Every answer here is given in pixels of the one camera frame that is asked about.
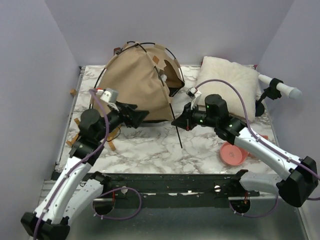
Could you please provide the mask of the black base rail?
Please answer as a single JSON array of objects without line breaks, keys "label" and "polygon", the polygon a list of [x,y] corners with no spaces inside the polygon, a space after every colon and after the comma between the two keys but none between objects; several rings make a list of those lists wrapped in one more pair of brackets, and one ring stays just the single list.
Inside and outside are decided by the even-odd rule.
[{"label": "black base rail", "polygon": [[168,208],[227,208],[229,200],[258,197],[257,191],[245,190],[239,183],[241,174],[145,174],[87,173],[83,181],[95,179],[106,193],[94,202],[99,210]]}]

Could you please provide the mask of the white fluffy pillow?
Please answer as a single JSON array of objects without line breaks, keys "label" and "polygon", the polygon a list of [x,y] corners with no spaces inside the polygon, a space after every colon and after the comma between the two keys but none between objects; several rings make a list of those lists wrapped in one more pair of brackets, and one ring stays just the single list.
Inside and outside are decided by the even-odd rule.
[{"label": "white fluffy pillow", "polygon": [[[232,85],[239,92],[244,102],[247,118],[254,121],[256,114],[256,96],[258,91],[259,73],[248,66],[241,65],[229,60],[205,56],[202,60],[200,72],[197,77],[196,85],[207,80],[223,80]],[[227,84],[222,82],[208,82],[199,87],[202,93],[199,105],[205,105],[205,98],[210,94],[218,94],[227,103],[230,114],[245,117],[244,109],[236,92]]]}]

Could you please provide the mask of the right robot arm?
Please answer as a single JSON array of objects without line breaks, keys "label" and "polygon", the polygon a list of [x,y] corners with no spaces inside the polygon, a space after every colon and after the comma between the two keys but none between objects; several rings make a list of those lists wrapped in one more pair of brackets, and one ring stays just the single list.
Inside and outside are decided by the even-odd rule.
[{"label": "right robot arm", "polygon": [[257,191],[280,196],[293,207],[301,207],[319,184],[317,164],[310,158],[293,155],[253,131],[247,123],[231,117],[227,103],[218,94],[205,98],[205,110],[192,102],[184,106],[182,114],[171,123],[191,131],[196,126],[210,127],[216,135],[257,157],[275,173],[262,174],[244,170],[230,183],[230,191],[241,196]]}]

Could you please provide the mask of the wooden block on edge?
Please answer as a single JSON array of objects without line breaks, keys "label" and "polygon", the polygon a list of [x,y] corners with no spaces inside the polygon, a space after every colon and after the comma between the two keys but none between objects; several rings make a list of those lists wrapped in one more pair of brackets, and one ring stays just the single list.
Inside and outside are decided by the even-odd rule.
[{"label": "wooden block on edge", "polygon": [[76,91],[74,88],[71,89],[69,93],[70,93],[70,95],[73,96],[73,97],[77,95],[77,91]]}]

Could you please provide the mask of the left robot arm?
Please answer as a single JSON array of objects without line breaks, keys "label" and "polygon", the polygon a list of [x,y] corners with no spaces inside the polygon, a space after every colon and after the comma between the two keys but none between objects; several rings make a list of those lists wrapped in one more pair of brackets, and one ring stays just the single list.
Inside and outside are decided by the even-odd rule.
[{"label": "left robot arm", "polygon": [[79,137],[63,171],[41,204],[21,218],[22,226],[35,240],[65,240],[75,218],[96,197],[110,194],[111,179],[102,173],[95,173],[82,189],[77,187],[102,153],[109,133],[121,124],[137,128],[149,114],[134,104],[117,102],[116,107],[109,113],[90,108],[81,114]]}]

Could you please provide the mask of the white microphone on mount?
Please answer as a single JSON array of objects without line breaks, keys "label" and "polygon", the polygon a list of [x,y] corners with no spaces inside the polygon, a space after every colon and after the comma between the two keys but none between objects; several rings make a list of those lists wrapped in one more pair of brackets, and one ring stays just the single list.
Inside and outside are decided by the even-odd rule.
[{"label": "white microphone on mount", "polygon": [[290,87],[278,78],[271,78],[269,76],[259,74],[258,79],[268,84],[268,87],[263,90],[260,98],[255,101],[255,116],[260,117],[265,112],[263,100],[269,98],[271,100],[280,99],[282,95],[290,99],[298,100],[302,97],[302,92],[296,87]]}]

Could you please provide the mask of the pink cat-ear pet bowl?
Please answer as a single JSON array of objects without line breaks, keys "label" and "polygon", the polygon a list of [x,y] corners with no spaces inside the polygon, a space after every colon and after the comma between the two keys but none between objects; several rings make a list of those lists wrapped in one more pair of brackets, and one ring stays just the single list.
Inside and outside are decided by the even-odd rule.
[{"label": "pink cat-ear pet bowl", "polygon": [[220,160],[228,166],[242,165],[249,153],[243,148],[224,142],[219,150]]}]

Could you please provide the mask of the wooden stand frame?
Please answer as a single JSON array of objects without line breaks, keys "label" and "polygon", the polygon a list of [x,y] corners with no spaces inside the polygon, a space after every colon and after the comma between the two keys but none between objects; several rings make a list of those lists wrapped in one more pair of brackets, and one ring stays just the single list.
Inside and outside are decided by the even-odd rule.
[{"label": "wooden stand frame", "polygon": [[112,151],[116,150],[113,140],[116,139],[120,132],[122,121],[117,116],[107,116],[107,122],[104,117],[99,114],[96,116],[81,116],[81,119],[77,118],[77,126],[79,132],[70,140],[66,141],[66,144],[77,149],[78,152],[88,151],[93,152],[101,143],[105,142],[109,145]]}]

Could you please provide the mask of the brown wooden metronome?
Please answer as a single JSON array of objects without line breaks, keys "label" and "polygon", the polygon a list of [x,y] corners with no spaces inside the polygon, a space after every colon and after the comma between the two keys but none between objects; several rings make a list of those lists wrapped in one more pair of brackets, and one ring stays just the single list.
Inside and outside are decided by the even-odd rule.
[{"label": "brown wooden metronome", "polygon": [[120,55],[121,53],[122,53],[122,51],[123,51],[123,48],[122,47],[117,47],[117,48],[114,48],[113,49],[113,55],[114,56],[118,56],[118,55]]}]

